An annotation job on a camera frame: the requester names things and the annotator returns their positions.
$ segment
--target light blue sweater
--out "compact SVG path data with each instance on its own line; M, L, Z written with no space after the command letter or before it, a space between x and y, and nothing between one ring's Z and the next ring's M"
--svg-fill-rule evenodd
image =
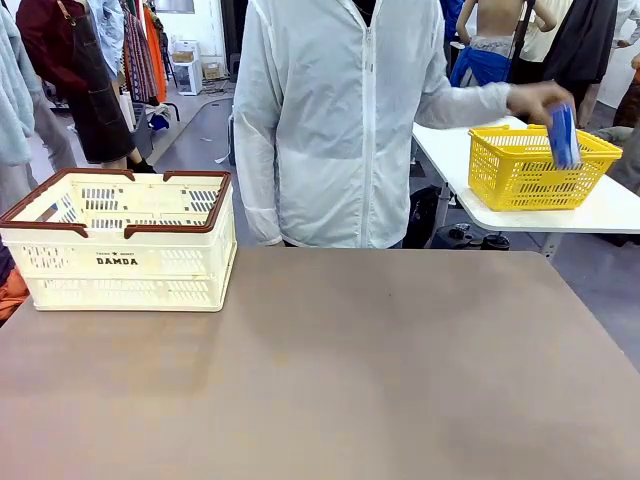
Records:
M13 18L0 8L0 164L24 165L31 160L26 137L33 135L30 93L42 86Z

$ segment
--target white hoodie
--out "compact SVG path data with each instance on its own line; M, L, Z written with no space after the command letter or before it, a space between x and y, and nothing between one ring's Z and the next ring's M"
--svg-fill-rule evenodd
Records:
M387 248L405 235L414 119L506 115L509 86L451 88L439 0L250 0L236 88L238 178L263 245Z

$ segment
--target jacket zipper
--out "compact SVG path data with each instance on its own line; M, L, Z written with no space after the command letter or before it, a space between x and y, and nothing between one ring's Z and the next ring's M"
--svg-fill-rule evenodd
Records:
M365 177L364 195L362 204L362 222L360 225L360 246L366 248L369 243L369 211L371 203L371 176L375 156L375 114L376 114L376 92L375 92L375 52L373 48L373 35L371 27L367 27L364 55L364 85L363 85L363 117L364 117L364 156L365 156Z

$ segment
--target cardboard box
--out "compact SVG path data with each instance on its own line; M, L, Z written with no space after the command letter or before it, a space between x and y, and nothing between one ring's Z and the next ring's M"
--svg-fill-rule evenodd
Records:
M219 63L205 63L202 66L202 71L204 72L204 78L207 80L217 80L222 77Z
M193 52L173 52L171 55L174 63L191 63L193 62Z

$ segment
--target brown basket rim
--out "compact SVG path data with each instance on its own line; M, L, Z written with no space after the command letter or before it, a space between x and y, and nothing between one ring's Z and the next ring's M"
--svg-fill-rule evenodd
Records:
M89 238L87 225L85 223L48 223L48 222L21 222L13 219L22 212L27 205L46 192L50 187L58 183L69 174L91 174L91 175L120 175L127 177L132 182L136 178L131 170L101 170L97 168L66 168L53 174L42 184L33 190L29 195L16 203L4 215L0 217L0 228L26 229L26 230L66 230L75 232L83 238ZM209 211L207 220L202 225L128 225L124 229L124 238L129 239L135 233L209 233L213 230L220 214L222 203L227 195L227 190L231 184L231 173L223 171L201 171L201 170L170 170L162 175L162 181L167 182L172 177L222 177L222 185L218 194L219 201L215 207Z

